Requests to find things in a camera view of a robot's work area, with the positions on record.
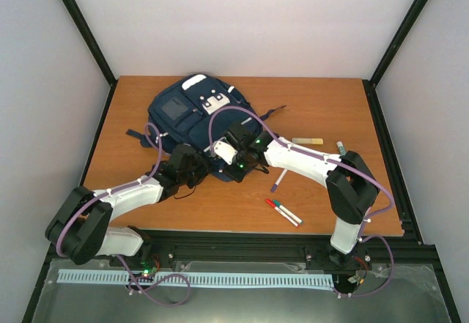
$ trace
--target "purple marker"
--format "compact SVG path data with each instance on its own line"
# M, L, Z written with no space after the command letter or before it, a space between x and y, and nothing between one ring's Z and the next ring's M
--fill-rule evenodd
M272 185L272 188L270 189L270 192L273 193L275 192L276 188L278 187L278 184L280 184L281 180L285 177L285 174L288 172L288 170L284 169L284 171L281 172L280 176L278 177L276 183Z

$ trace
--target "backpack pocket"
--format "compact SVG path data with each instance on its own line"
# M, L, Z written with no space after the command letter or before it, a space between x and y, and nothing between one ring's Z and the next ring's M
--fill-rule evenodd
M211 115L219 108L236 102L220 81L204 75L196 75L185 81L182 84L182 92L206 115Z
M185 95L169 92L149 107L150 115L163 120L171 129L185 134L203 118L203 113Z

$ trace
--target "wooden tabletop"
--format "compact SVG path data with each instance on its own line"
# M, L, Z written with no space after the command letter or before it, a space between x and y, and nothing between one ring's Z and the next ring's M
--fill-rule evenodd
M125 135L139 132L147 121L147 107L153 97L178 77L122 76L100 134L85 186L90 190L109 188L133 181L149 171L157 159L154 149L145 149L137 139ZM323 152L337 153L336 142L359 153L378 182L389 189L376 132L360 79L341 78L221 78L237 87L260 115L275 112L267 123L281 136L322 138ZM288 172L275 193L272 184L281 169L266 175L250 173L242 183L222 182L208 176L187 198L169 198L141 207L113 221L114 226L133 225L141 229L248 231L269 233L331 234L336 216L330 208L327 190L316 182ZM177 196L189 189L180 188ZM295 228L265 203L276 198L303 219ZM373 210L385 207L380 193ZM366 234L401 236L395 209L378 215L366 226Z

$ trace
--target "backpack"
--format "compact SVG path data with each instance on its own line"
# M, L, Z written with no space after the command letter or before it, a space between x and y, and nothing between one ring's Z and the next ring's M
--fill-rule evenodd
M211 115L225 105L243 107L256 113L251 104L234 86L206 74L190 75L172 84L157 94L148 107L148 121L156 125L160 136L151 132L152 141L161 139L163 150L171 154L178 144L188 144L198 152L203 152L210 162L210 172L220 180L232 181L220 172L226 162L210 155L208 124ZM266 120L276 109L269 110L261 116ZM262 132L261 124L247 113L227 110L219 113L213 121L213 140L223 138L224 133L234 122L240 122L253 133ZM128 130L127 135L140 140L140 145L150 147L143 134Z

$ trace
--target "marker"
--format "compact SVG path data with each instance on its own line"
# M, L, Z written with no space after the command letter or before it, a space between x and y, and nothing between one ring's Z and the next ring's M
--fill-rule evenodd
M278 177L277 181L275 182L274 185L272 185L272 188L270 189L270 192L273 193L276 188L278 187L278 184L280 184L281 180L285 177L285 174L288 172L288 170L284 169L284 171L281 172L280 176Z
M293 224L294 226L298 227L299 225L293 220L291 219L287 213L285 213L284 211L282 211L281 209L279 209L271 200L269 200L268 198L265 199L265 201L272 207L274 208L275 211L277 211L278 213L280 213L281 215L283 215L291 224Z
M342 143L342 141L337 141L336 142L336 145L337 145L337 148L339 149L339 153L343 156L347 153L347 151L345 151L345 147L344 147L344 144Z
M303 221L298 218L296 215L293 214L293 212L290 212L283 204L278 202L277 200L273 200L273 203L282 211L287 213L296 223L301 224Z

